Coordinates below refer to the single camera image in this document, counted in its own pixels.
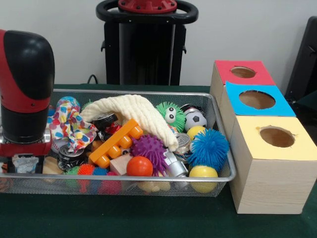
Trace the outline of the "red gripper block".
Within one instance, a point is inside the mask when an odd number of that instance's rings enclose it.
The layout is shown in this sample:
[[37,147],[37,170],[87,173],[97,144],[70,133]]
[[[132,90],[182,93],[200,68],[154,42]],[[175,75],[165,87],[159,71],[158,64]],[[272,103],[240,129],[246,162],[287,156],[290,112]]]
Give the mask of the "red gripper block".
[[0,156],[7,159],[7,172],[14,173],[14,163],[12,157],[16,155],[32,155],[38,157],[36,164],[36,173],[41,174],[43,172],[44,159],[51,149],[52,142],[47,143],[1,143],[0,144]]

